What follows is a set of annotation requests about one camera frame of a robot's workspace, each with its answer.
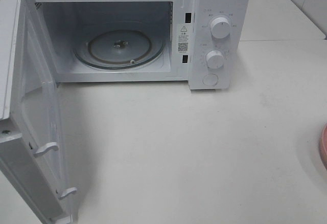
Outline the white microwave oven body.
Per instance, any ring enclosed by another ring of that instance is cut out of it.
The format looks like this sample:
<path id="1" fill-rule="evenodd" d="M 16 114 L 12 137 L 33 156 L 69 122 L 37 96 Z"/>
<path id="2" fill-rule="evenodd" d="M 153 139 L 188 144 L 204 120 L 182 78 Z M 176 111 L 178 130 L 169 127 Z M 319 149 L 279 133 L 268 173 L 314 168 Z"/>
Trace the white microwave oven body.
<path id="1" fill-rule="evenodd" d="M 190 89 L 229 87 L 249 0 L 36 0 L 43 4 L 43 18 L 54 59 L 50 68 L 57 82 L 187 81 Z M 212 37 L 209 23 L 226 16 L 230 34 Z M 177 25 L 187 24 L 190 45 L 177 51 Z M 73 48 L 88 36 L 110 30 L 140 30 L 165 41 L 162 53 L 144 65 L 124 70 L 88 66 L 76 58 Z M 221 51 L 224 65 L 210 69 L 206 55 Z M 215 74 L 218 84 L 207 86 L 203 77 Z"/>

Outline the pink round plate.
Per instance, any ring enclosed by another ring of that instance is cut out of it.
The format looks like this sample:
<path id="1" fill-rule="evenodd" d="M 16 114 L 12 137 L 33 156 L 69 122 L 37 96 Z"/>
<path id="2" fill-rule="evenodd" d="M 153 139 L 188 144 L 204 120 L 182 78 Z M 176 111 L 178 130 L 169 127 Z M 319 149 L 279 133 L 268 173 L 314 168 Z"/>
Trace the pink round plate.
<path id="1" fill-rule="evenodd" d="M 322 130 L 321 139 L 319 142 L 319 152 L 322 163 L 327 168 L 327 125 Z"/>

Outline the round white door button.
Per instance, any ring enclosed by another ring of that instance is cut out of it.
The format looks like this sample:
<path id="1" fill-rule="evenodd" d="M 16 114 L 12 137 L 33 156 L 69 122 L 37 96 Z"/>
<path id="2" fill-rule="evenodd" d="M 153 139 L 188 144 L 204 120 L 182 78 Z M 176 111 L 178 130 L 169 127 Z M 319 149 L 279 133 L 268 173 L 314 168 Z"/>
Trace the round white door button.
<path id="1" fill-rule="evenodd" d="M 219 77 L 215 74 L 207 74 L 203 77 L 203 84 L 207 86 L 215 86 L 218 84 Z"/>

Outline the white warning label sticker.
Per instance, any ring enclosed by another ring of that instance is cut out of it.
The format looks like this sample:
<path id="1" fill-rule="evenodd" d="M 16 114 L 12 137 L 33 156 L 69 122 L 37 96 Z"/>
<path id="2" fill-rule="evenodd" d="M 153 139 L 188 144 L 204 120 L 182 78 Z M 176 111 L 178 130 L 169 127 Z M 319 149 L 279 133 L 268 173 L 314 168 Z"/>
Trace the white warning label sticker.
<path id="1" fill-rule="evenodd" d="M 187 53 L 190 45 L 190 30 L 187 24 L 177 25 L 177 51 L 179 53 Z"/>

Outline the white microwave knob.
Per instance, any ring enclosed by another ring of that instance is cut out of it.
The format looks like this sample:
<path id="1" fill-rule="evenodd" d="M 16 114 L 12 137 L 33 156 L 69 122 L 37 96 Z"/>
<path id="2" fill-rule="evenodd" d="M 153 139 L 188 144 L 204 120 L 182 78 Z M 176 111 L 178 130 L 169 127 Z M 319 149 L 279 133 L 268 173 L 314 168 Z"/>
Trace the white microwave knob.
<path id="1" fill-rule="evenodd" d="M 210 69 L 219 69 L 224 65 L 224 56 L 221 51 L 210 51 L 206 55 L 206 63 Z"/>
<path id="2" fill-rule="evenodd" d="M 222 39 L 230 34 L 231 23 L 226 16 L 218 16 L 209 23 L 212 37 Z"/>

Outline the white microwave door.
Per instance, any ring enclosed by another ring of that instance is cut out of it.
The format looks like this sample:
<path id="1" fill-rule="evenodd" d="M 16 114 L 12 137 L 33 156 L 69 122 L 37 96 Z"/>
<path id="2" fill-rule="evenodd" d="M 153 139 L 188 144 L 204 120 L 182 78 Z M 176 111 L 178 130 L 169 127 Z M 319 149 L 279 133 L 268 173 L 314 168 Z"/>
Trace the white microwave door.
<path id="1" fill-rule="evenodd" d="M 42 223 L 73 223 L 54 59 L 36 0 L 1 0 L 1 171 Z"/>

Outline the glass microwave turntable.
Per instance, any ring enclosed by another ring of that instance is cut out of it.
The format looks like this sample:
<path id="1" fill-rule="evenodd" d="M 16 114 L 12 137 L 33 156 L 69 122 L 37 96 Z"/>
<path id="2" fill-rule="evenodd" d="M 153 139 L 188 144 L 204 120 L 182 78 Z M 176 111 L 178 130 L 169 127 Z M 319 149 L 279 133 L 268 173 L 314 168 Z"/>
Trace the glass microwave turntable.
<path id="1" fill-rule="evenodd" d="M 88 36 L 73 48 L 82 63 L 104 70 L 124 70 L 144 65 L 157 58 L 165 47 L 158 36 L 140 30 L 110 30 Z"/>

